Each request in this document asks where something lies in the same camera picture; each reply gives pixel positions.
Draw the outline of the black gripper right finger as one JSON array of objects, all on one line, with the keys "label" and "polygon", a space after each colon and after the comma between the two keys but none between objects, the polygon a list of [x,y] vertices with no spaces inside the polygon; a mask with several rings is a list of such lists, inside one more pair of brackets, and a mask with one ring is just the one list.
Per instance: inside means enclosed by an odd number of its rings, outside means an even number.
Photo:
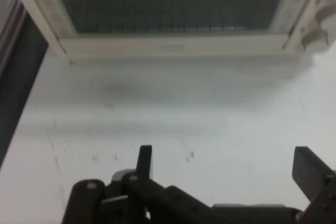
[{"label": "black gripper right finger", "polygon": [[292,178],[309,200],[298,223],[335,223],[335,171],[310,148],[295,148]]}]

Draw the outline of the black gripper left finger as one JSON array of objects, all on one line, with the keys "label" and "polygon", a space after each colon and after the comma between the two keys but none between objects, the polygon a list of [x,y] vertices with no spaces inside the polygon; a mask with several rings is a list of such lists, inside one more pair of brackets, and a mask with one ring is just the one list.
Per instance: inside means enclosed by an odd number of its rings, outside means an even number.
[{"label": "black gripper left finger", "polygon": [[136,169],[105,185],[76,183],[63,223],[211,223],[213,211],[182,190],[150,179],[152,146],[142,145]]}]

